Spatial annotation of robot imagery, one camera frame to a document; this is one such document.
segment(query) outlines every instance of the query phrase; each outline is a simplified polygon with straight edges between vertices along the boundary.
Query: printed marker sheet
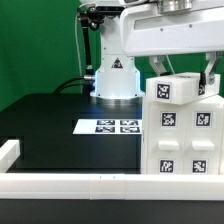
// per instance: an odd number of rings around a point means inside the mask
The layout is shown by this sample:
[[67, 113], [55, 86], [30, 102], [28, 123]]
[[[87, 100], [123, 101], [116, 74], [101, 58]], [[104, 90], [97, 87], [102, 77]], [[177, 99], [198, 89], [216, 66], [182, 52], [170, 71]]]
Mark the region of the printed marker sheet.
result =
[[79, 119], [73, 134], [140, 135], [142, 120]]

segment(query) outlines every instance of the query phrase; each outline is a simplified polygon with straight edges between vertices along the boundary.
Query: green backdrop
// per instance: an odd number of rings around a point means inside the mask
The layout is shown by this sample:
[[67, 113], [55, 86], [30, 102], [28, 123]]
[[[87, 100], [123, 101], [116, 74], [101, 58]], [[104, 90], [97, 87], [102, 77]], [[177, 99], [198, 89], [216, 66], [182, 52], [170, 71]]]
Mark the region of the green backdrop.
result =
[[[79, 76], [74, 32], [78, 6], [78, 0], [0, 0], [0, 110], [26, 94], [51, 93], [62, 82]], [[78, 37], [84, 62], [80, 25]], [[99, 32], [90, 32], [90, 39], [96, 69]], [[204, 54], [170, 58], [176, 73], [200, 72], [206, 67]], [[155, 76], [147, 57], [137, 58], [136, 66], [144, 79]], [[223, 60], [217, 72], [223, 75]], [[66, 91], [79, 92], [80, 88]]]

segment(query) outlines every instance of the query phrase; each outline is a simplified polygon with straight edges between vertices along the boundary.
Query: warning label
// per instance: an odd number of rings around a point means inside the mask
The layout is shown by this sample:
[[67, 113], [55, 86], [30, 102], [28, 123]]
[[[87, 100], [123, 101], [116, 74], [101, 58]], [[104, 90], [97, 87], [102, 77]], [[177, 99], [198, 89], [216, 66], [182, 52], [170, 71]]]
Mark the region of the warning label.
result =
[[123, 68], [119, 58], [116, 59], [116, 61], [114, 62], [111, 68]]

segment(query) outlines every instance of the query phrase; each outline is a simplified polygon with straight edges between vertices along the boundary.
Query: black tabletop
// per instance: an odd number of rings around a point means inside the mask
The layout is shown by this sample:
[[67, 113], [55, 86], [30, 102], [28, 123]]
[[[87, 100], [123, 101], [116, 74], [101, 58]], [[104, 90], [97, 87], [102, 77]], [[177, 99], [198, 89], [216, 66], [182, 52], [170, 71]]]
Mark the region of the black tabletop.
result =
[[81, 94], [23, 97], [0, 113], [0, 140], [21, 141], [8, 172], [139, 173], [140, 135], [74, 135], [78, 119], [141, 119], [141, 105], [96, 104]]

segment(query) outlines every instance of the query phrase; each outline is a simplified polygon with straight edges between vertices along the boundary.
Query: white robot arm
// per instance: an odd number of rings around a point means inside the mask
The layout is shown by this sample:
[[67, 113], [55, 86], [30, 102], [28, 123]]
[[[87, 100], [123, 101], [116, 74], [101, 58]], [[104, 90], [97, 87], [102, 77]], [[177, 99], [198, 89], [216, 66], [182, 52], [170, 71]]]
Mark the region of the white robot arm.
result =
[[151, 56], [150, 62], [159, 74], [161, 61], [157, 56], [209, 52], [205, 72], [206, 82], [212, 84], [209, 73], [221, 58], [219, 51], [224, 50], [224, 0], [120, 0], [120, 3], [139, 4], [121, 14], [121, 44], [128, 56]]

